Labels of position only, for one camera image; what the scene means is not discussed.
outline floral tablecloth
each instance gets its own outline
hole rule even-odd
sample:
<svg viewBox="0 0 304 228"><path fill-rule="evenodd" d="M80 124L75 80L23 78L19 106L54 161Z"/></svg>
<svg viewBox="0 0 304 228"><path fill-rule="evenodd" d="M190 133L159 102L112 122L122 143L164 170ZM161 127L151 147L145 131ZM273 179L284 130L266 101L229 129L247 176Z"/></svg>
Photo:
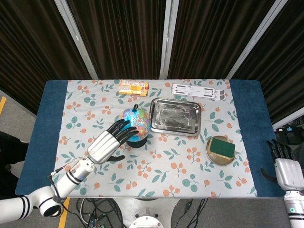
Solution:
<svg viewBox="0 0 304 228"><path fill-rule="evenodd" d="M228 80L146 80L147 97L118 94L119 80L70 80L62 117L55 169L75 157L85 157L90 143L116 120L138 104L149 112L156 97L193 101L202 108L197 137L150 132L142 148L122 145L114 155L119 162L97 165L70 194L71 197L153 198L248 198L256 197L238 115ZM225 101L171 94L173 83L226 90ZM214 164L206 155L206 143L223 135L236 145L235 160L226 166ZM55 182L64 172L54 177Z"/></svg>

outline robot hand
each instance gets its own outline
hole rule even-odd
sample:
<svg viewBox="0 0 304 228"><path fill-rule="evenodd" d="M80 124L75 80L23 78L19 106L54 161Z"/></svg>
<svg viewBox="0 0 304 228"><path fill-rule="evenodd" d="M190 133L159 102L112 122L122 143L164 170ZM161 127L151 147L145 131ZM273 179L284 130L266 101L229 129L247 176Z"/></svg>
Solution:
<svg viewBox="0 0 304 228"><path fill-rule="evenodd" d="M28 196L0 200L0 224L25 218L31 214L34 207L39 208L40 213L45 217L59 216L62 213L61 205L65 198L94 170L95 164L124 159L124 156L113 157L112 154L130 137L139 133L136 127L129 127L120 132L129 123L130 121L122 119L103 131L88 147L88 157L78 161L56 184L50 177L55 194L50 186L46 186Z"/></svg>
<svg viewBox="0 0 304 228"><path fill-rule="evenodd" d="M269 141L267 143L275 161L277 183L286 191L284 202L291 227L302 228L304 227L304 196L300 191L304 189L304 178L301 166L295 161L290 147L274 139L272 141L274 144Z"/></svg>

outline green sponge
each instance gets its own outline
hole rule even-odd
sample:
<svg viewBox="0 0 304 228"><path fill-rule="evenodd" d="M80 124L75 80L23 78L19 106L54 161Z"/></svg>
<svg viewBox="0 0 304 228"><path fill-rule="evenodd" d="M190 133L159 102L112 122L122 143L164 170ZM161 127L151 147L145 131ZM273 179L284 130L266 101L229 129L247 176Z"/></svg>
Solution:
<svg viewBox="0 0 304 228"><path fill-rule="evenodd" d="M228 157L233 158L234 150L235 150L235 144L225 142L216 138L213 138L211 140L210 145L210 152Z"/></svg>

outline blue table mat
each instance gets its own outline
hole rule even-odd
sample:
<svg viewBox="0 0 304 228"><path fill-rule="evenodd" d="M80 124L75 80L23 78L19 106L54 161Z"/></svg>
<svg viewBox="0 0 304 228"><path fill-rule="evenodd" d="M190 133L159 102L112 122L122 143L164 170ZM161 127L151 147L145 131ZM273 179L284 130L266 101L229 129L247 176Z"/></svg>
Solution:
<svg viewBox="0 0 304 228"><path fill-rule="evenodd" d="M267 181L260 168L275 176L266 140L275 138L261 85L253 80L231 80L244 146L258 197L281 197L278 184ZM67 81L48 81L41 98L25 163L17 184L17 195L29 195L50 186L47 176L54 170Z"/></svg>

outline black curtain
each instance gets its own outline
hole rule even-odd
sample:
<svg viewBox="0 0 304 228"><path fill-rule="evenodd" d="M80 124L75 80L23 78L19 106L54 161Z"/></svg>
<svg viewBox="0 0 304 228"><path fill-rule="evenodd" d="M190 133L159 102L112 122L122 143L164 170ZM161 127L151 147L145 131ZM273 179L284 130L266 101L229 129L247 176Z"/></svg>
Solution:
<svg viewBox="0 0 304 228"><path fill-rule="evenodd" d="M168 78L225 78L274 0L180 0Z"/></svg>
<svg viewBox="0 0 304 228"><path fill-rule="evenodd" d="M100 79L158 79L165 0L68 0Z"/></svg>
<svg viewBox="0 0 304 228"><path fill-rule="evenodd" d="M90 79L54 1L0 1L0 90L37 113L48 80Z"/></svg>
<svg viewBox="0 0 304 228"><path fill-rule="evenodd" d="M304 107L304 3L290 0L233 79L259 80L273 123Z"/></svg>

